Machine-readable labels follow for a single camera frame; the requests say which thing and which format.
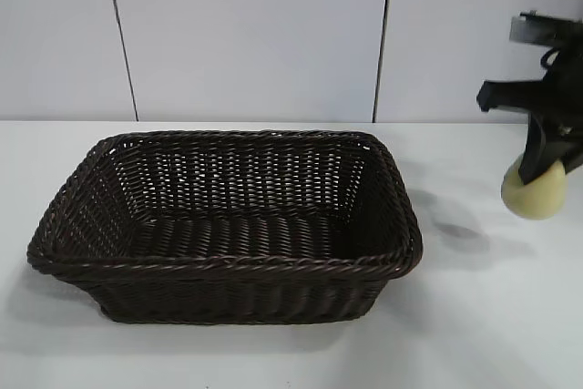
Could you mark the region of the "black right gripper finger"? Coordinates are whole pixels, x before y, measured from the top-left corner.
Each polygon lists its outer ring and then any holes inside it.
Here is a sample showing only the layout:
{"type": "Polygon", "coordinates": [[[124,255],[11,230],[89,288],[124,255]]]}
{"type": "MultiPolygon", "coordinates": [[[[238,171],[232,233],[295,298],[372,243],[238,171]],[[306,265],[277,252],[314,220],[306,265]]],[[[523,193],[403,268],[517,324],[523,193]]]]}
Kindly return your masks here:
{"type": "Polygon", "coordinates": [[[545,159],[546,133],[538,117],[528,119],[525,150],[521,160],[521,179],[527,185],[542,175],[548,168],[545,159]]]}
{"type": "Polygon", "coordinates": [[[547,164],[560,162],[568,174],[578,167],[578,130],[560,127],[557,134],[547,135],[547,164]]]}

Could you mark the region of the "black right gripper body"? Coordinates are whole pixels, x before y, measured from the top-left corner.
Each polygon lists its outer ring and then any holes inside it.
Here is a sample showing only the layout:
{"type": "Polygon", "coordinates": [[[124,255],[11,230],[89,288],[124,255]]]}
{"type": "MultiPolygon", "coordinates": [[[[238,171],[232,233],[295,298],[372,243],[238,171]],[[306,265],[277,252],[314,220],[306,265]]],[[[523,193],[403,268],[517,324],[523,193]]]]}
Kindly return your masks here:
{"type": "Polygon", "coordinates": [[[538,80],[485,81],[476,97],[483,112],[527,112],[557,126],[582,128],[582,44],[556,47],[541,58],[545,75],[538,80]]]}

